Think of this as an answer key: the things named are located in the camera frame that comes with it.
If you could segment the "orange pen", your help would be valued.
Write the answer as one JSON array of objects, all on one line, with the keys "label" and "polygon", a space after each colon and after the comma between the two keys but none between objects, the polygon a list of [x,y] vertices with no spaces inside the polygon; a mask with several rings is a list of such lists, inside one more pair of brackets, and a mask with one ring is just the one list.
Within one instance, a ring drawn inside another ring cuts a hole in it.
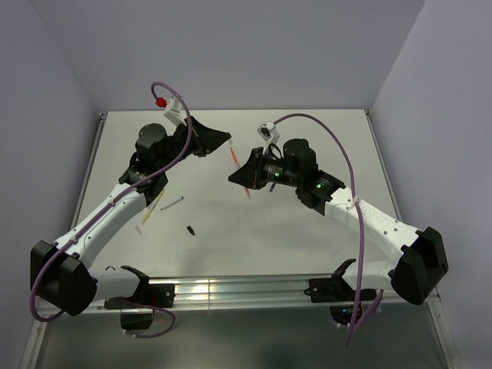
[{"label": "orange pen", "polygon": [[[234,166],[236,169],[239,169],[240,168],[240,164],[239,164],[239,161],[238,161],[238,157],[232,147],[232,145],[229,145],[229,150],[230,150],[230,153],[231,153],[231,158],[232,158],[232,161],[234,162]],[[246,187],[243,187],[244,189],[244,192],[248,198],[248,200],[251,200],[251,193],[250,193],[250,190]]]}]

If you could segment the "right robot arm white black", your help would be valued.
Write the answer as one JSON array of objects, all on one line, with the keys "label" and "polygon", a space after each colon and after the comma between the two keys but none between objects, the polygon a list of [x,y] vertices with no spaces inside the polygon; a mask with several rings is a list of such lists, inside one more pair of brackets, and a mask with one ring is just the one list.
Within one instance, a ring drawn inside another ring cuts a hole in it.
[{"label": "right robot arm white black", "polygon": [[344,182],[318,167],[305,139],[287,141],[282,158],[263,148],[252,149],[228,180],[251,190],[270,183],[292,187],[304,206],[346,225],[387,255],[387,260],[362,268],[355,260],[345,261],[333,273],[333,291],[340,299],[352,298],[359,288],[363,297],[366,291],[390,289],[406,302],[421,305],[449,270],[439,231],[405,224],[354,195]]}]

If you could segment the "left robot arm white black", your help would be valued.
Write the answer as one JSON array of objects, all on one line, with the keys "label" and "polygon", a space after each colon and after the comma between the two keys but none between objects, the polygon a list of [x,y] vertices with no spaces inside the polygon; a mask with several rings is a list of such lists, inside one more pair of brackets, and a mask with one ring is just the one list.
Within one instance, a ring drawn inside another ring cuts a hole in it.
[{"label": "left robot arm white black", "polygon": [[194,117],[177,125],[173,135],[152,123],[138,133],[128,168],[110,195],[83,221],[53,243],[39,241],[30,255],[30,310],[41,298],[76,316],[92,302],[123,299],[140,307],[150,297],[149,276],[122,266],[93,274],[91,266],[106,244],[135,215],[151,205],[168,183],[166,172],[189,155],[205,157],[231,139],[224,131],[207,128]]}]

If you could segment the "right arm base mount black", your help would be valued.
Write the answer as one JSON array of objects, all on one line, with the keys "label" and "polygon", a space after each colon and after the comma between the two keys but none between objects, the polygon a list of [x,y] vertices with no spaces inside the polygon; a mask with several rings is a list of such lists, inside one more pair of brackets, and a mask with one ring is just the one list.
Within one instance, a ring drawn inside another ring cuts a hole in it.
[{"label": "right arm base mount black", "polygon": [[341,278],[312,278],[304,295],[314,304],[328,304],[337,326],[348,327],[354,311],[355,291]]}]

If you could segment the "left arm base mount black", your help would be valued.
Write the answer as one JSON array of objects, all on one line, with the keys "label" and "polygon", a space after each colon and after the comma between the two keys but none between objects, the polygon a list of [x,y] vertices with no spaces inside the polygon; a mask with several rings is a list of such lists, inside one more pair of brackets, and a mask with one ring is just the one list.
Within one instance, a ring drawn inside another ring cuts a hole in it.
[{"label": "left arm base mount black", "polygon": [[170,317],[165,333],[170,331],[176,322],[175,315],[169,311],[173,306],[175,286],[173,284],[149,284],[141,292],[129,298],[110,298],[105,300],[105,310],[129,310],[132,308],[149,309],[148,313],[120,313],[121,328],[127,332],[142,334],[157,322],[158,313]]}]

